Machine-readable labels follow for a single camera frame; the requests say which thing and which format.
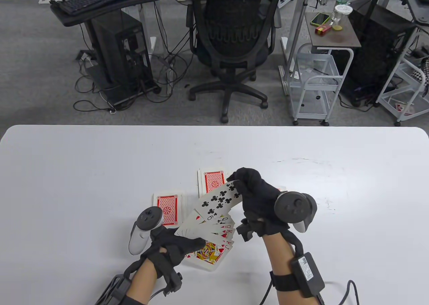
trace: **hand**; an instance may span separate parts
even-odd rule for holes
[[[274,204],[280,190],[266,183],[257,170],[240,168],[227,181],[234,183],[237,192],[243,197],[243,211],[253,231],[259,236],[272,235],[288,229],[274,213]]]
[[[274,203],[280,190],[266,183],[257,170],[240,168],[227,181],[234,183],[238,193],[243,197],[243,211],[252,211],[261,218],[276,221]]]
[[[175,236],[175,229],[167,229],[160,226],[150,232],[152,244],[142,256],[148,256],[153,253],[163,253],[167,260],[173,265],[177,266],[185,258],[187,253],[200,250],[205,246],[205,240],[201,238],[188,239],[185,237]]]

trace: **black vr controller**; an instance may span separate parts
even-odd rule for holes
[[[277,218],[285,224],[292,224],[300,233],[307,231],[316,211],[316,201],[307,193],[282,191],[274,204],[274,213]],[[253,237],[253,230],[247,218],[242,220],[242,224],[237,227],[237,232],[246,242]]]

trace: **computer tower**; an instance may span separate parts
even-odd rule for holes
[[[153,81],[149,54],[141,22],[121,10],[115,10],[92,20],[98,48],[103,55],[103,70],[112,84],[106,91],[110,102],[129,99],[144,82],[146,90],[157,85]]]
[[[378,96],[415,27],[414,23],[379,5],[375,6],[371,16],[366,17],[370,5],[369,0],[355,0],[350,4],[353,12],[349,20],[361,48],[354,50],[354,59],[341,92],[355,106],[361,100]],[[334,51],[332,55],[338,70],[343,73],[349,54]]]

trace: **white table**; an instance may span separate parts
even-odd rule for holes
[[[327,305],[339,302],[348,279],[362,304],[420,304],[428,152],[417,128],[12,127],[0,141],[1,303],[94,304],[136,259],[130,229],[154,191],[182,189],[192,201],[197,169],[247,166],[316,199],[299,238],[334,282],[322,291]],[[210,304],[258,304],[269,281],[265,247],[258,237],[234,239],[215,272],[181,264],[181,290],[151,304],[203,304],[213,288],[223,298]],[[266,304],[277,304],[274,291]]]

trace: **gray carpet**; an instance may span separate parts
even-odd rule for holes
[[[157,124],[157,125],[219,125],[222,93],[197,96],[195,102],[187,100],[190,86],[214,80],[208,68],[194,58],[186,77],[179,82],[173,96],[162,104],[139,98],[127,111],[114,115],[105,111],[83,113],[73,110],[75,101],[88,99],[101,107],[106,103],[95,94],[79,94],[73,86],[78,73],[74,60],[79,49],[84,49],[79,26],[64,27],[38,0],[0,0],[0,137],[15,124]],[[333,8],[331,0],[325,9]],[[162,15],[167,30],[169,48],[186,33],[186,7],[173,0],[163,0]],[[389,8],[404,17],[410,14],[397,0]],[[250,85],[268,95],[269,107],[259,108],[251,97],[236,95],[230,105],[229,125],[291,125],[288,101],[283,94],[277,66],[282,64],[280,36],[287,36],[294,2],[282,8],[283,28],[278,31],[276,50],[257,70],[256,82]],[[147,8],[147,25],[150,35],[159,36],[153,7]],[[306,27],[302,27],[299,44],[309,40]],[[161,53],[157,43],[156,52]],[[189,61],[190,52],[184,52]],[[177,60],[179,74],[184,64]],[[160,65],[154,64],[154,75]],[[82,81],[81,89],[89,88],[90,81]],[[332,126],[392,126],[393,116],[382,107],[362,113],[345,109],[337,102],[330,120]],[[300,125],[319,125],[318,121],[300,120]],[[429,115],[403,122],[403,126],[417,126],[429,132]]]

